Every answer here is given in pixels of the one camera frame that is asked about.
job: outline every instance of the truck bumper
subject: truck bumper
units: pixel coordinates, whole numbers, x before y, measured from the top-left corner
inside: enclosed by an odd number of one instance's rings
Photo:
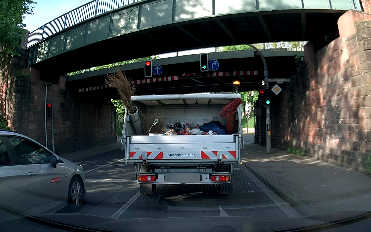
[[[141,181],[138,176],[155,176],[155,181]],[[221,176],[227,181],[212,181],[212,176]],[[229,172],[139,172],[137,173],[137,183],[139,184],[227,184],[231,181],[231,174]]]

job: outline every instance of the sky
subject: sky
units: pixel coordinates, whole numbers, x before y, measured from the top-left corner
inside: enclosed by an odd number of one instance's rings
[[[24,24],[27,24],[25,29],[32,32],[40,26],[48,23],[70,10],[73,10],[91,0],[34,0],[37,4],[33,4],[34,14],[25,16]]]

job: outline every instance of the red and white warning stripe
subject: red and white warning stripe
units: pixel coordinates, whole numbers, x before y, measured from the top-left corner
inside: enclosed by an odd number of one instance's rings
[[[171,151],[146,151],[147,159],[217,159],[218,151],[189,151],[191,156],[173,156]],[[130,159],[144,159],[142,151],[130,151]],[[236,151],[222,151],[222,159],[236,159]]]
[[[183,73],[182,76],[166,76],[157,78],[148,78],[142,80],[131,81],[132,85],[154,83],[160,81],[177,81],[189,77],[215,77],[215,76],[244,76],[244,75],[258,75],[258,71],[234,71],[234,72],[215,72],[215,73]],[[98,85],[94,87],[86,87],[79,90],[79,92],[86,92],[91,90],[99,90],[104,88],[109,88],[109,85]]]

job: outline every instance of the license plate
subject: license plate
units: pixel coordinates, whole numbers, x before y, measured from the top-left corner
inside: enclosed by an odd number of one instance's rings
[[[165,182],[171,183],[199,183],[200,173],[167,173]]]

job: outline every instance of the tail light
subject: tail light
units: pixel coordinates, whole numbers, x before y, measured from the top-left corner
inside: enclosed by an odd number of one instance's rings
[[[155,181],[155,176],[149,176],[149,175],[138,175],[137,176],[138,181],[141,182],[148,182],[148,181]]]
[[[225,182],[225,181],[230,180],[230,176],[229,175],[211,176],[210,179],[211,179],[211,181]]]

